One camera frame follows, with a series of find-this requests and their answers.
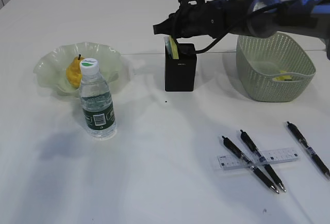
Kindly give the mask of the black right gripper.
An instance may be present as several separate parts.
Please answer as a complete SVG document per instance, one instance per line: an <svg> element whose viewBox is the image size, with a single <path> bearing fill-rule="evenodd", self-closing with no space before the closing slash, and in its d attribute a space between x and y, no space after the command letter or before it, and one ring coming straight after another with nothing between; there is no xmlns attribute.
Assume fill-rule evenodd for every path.
<svg viewBox="0 0 330 224"><path fill-rule="evenodd" d="M227 28L249 12L250 0L212 0L192 5L179 2L177 20L166 19L153 25L155 35L191 38L208 35L218 38Z"/></svg>

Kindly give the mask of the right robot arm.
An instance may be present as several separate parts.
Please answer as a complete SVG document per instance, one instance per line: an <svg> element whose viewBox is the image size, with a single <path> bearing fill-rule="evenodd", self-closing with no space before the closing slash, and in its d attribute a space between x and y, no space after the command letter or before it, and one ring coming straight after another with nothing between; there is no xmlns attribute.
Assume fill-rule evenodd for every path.
<svg viewBox="0 0 330 224"><path fill-rule="evenodd" d="M329 0L212 0L182 4L153 26L154 34L174 40L210 36L213 42L201 50L178 48L184 54L201 54L228 33L268 38L278 31L329 39Z"/></svg>

